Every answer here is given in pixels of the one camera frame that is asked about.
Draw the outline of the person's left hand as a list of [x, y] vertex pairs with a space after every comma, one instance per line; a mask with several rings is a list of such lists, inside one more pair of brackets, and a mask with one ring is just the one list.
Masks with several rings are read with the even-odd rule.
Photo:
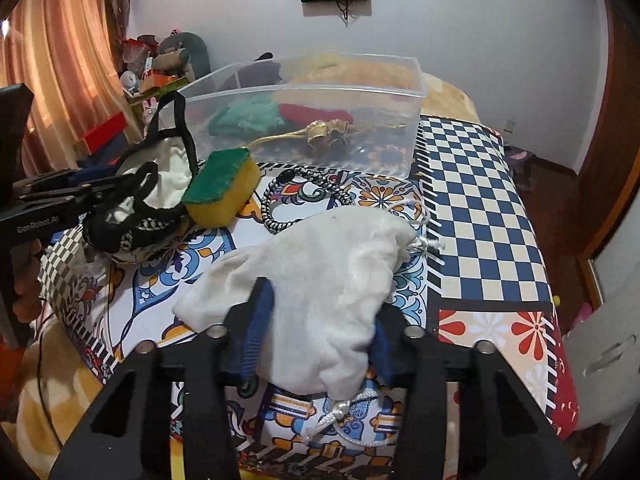
[[40, 240], [34, 240], [29, 247], [28, 260], [14, 274], [14, 290], [17, 294], [17, 300], [13, 304], [13, 312], [17, 321], [25, 324], [35, 321], [42, 312], [39, 281], [40, 260], [38, 258], [41, 249]]

